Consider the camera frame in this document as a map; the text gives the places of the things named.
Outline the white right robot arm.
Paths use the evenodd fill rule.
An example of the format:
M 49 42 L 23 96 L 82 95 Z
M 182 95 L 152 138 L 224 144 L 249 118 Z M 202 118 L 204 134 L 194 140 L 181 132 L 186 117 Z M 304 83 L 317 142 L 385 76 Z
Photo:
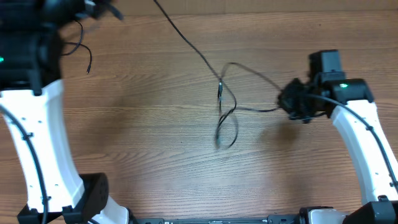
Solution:
M 397 159 L 384 134 L 370 87 L 349 79 L 337 50 L 308 56 L 308 82 L 294 78 L 278 96 L 290 120 L 331 119 L 348 149 L 362 206 L 352 213 L 333 207 L 303 207 L 289 223 L 397 223 Z

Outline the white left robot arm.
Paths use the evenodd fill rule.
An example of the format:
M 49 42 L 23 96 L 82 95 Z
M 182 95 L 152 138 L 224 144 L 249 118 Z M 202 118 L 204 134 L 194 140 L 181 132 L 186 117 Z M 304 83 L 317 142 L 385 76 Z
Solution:
M 104 12 L 110 1 L 1 2 L 1 113 L 27 187 L 19 223 L 133 223 L 130 209 L 109 194 L 104 173 L 80 174 L 63 116 L 60 29 Z

